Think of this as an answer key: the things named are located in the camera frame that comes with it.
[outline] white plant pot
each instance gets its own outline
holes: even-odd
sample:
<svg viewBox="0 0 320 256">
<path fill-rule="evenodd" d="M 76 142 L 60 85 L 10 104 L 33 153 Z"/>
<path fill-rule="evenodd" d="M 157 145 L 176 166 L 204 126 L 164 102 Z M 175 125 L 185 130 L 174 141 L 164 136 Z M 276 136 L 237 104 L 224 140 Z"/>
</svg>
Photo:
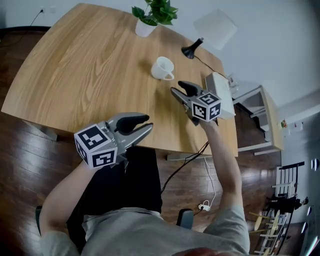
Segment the white plant pot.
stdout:
<svg viewBox="0 0 320 256">
<path fill-rule="evenodd" d="M 138 19 L 138 22 L 136 23 L 136 26 L 135 26 L 135 33 L 139 36 L 139 37 L 147 37 L 150 35 L 150 33 L 152 31 L 154 31 L 154 29 L 157 27 L 157 26 L 150 26 L 146 23 L 143 23 L 140 19 Z"/>
</svg>

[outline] hand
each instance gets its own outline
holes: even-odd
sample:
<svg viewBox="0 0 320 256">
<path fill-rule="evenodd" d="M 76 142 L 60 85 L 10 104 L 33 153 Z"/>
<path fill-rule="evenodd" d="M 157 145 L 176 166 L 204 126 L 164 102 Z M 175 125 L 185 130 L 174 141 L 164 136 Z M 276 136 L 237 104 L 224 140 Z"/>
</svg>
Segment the hand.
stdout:
<svg viewBox="0 0 320 256">
<path fill-rule="evenodd" d="M 205 132 L 207 132 L 207 131 L 210 132 L 212 130 L 214 130 L 214 131 L 218 130 L 218 125 L 216 124 L 215 121 L 206 122 L 206 121 L 200 120 L 199 123 Z"/>
<path fill-rule="evenodd" d="M 80 169 L 82 172 L 85 172 L 85 173 L 95 174 L 97 171 L 99 171 L 103 167 L 104 166 L 102 166 L 100 168 L 90 169 L 89 165 L 87 165 L 87 163 L 84 160 L 82 160 L 76 169 Z"/>
</svg>

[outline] power outlet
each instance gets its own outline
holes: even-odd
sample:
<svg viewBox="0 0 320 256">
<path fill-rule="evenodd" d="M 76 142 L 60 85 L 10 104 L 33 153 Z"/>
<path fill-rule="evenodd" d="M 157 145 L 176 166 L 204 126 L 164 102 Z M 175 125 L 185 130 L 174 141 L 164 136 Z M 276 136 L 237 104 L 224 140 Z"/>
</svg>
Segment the power outlet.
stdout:
<svg viewBox="0 0 320 256">
<path fill-rule="evenodd" d="M 205 210 L 205 211 L 207 211 L 207 212 L 210 211 L 210 206 L 207 205 L 207 204 L 199 204 L 199 205 L 198 205 L 198 208 L 199 208 L 200 210 L 203 209 L 203 210 Z"/>
<path fill-rule="evenodd" d="M 56 7 L 54 5 L 50 6 L 50 13 L 55 14 L 56 13 Z"/>
</svg>

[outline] white coffee cup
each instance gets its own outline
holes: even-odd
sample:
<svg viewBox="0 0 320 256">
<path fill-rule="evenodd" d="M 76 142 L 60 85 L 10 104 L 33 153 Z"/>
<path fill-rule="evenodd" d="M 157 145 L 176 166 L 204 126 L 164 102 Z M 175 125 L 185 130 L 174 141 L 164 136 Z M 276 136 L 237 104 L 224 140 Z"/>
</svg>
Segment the white coffee cup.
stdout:
<svg viewBox="0 0 320 256">
<path fill-rule="evenodd" d="M 155 79 L 173 80 L 175 78 L 172 74 L 174 68 L 175 66 L 170 59 L 161 56 L 152 65 L 151 74 Z"/>
</svg>

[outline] gray t-shirt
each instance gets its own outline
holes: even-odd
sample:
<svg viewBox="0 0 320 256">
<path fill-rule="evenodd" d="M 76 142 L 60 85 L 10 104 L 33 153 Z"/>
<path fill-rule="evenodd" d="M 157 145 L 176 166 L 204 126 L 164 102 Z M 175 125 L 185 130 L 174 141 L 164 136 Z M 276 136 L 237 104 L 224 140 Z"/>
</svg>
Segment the gray t-shirt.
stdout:
<svg viewBox="0 0 320 256">
<path fill-rule="evenodd" d="M 203 233 L 164 221 L 157 212 L 122 208 L 87 216 L 82 224 L 86 244 L 82 256 L 171 256 L 192 248 L 248 254 L 250 240 L 244 209 L 233 205 L 217 214 Z M 44 256 L 78 256 L 69 236 L 47 232 L 40 240 Z"/>
</svg>

